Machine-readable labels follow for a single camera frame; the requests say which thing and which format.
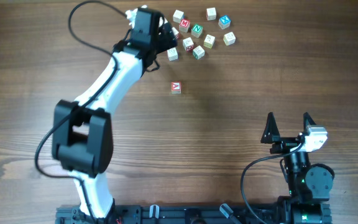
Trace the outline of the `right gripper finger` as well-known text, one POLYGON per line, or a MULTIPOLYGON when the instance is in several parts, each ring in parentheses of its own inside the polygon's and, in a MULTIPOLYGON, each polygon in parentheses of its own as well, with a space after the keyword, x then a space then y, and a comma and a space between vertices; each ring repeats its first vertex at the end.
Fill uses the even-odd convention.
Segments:
POLYGON ((273 144, 280 142, 280 140, 280 132, 278 130, 274 114, 270 112, 267 116, 267 122, 260 142, 263 144, 273 144))
POLYGON ((309 125, 316 125, 312 117, 308 112, 303 114, 303 129, 307 129, 309 125))

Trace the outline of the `dark red sided block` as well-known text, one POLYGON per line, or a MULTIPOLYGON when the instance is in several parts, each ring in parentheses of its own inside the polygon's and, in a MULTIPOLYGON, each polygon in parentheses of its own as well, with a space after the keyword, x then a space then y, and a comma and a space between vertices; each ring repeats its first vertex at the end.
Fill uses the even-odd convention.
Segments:
POLYGON ((176 28, 172 27, 172 32, 173 32, 173 35, 175 36, 175 38, 179 39, 179 31, 177 31, 176 28))

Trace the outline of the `red A letter block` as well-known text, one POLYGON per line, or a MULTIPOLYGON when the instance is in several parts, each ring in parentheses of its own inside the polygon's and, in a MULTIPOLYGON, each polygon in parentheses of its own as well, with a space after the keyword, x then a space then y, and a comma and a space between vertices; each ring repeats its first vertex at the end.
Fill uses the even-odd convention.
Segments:
POLYGON ((171 82, 171 93, 181 94, 181 82, 171 82))

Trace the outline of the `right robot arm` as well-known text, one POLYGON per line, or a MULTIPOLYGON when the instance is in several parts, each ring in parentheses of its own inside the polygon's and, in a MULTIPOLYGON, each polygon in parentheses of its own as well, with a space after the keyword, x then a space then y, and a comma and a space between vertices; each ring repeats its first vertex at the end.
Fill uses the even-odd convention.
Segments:
POLYGON ((282 157, 280 167, 288 184, 288 197, 280 196, 275 203, 272 223, 332 223, 327 201, 335 173, 324 164, 311 164, 309 153, 324 145, 328 132, 317 125, 308 113, 303 114, 303 131, 292 138, 281 137, 272 112, 260 142, 271 144, 271 154, 282 157))

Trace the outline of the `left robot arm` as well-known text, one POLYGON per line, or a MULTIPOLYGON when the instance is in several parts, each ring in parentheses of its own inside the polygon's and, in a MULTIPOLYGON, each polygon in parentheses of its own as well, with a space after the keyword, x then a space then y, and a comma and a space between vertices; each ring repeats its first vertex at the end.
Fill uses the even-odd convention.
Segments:
POLYGON ((59 101, 54 111, 52 156, 75 181, 78 215, 88 223, 108 223, 115 209, 105 174, 113 154, 112 115, 157 55, 177 46, 161 12, 142 6, 125 16, 131 28, 108 53, 102 74, 74 101, 59 101))

